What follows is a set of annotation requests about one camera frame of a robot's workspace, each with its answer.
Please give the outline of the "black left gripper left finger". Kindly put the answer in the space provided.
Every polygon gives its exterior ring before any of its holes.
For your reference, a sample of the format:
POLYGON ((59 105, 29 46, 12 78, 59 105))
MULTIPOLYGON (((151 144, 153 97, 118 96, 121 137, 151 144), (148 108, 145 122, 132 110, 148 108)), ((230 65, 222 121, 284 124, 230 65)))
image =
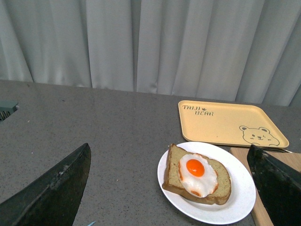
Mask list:
POLYGON ((71 226, 87 184, 91 150, 77 148, 0 205, 2 226, 71 226))

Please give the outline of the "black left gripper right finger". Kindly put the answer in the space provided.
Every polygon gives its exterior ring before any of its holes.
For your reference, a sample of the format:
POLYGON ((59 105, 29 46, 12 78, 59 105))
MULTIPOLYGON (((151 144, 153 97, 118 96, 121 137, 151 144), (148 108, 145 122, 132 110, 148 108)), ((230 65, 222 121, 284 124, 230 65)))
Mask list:
POLYGON ((259 196, 275 226, 301 224, 301 173, 251 145, 247 162, 259 196))

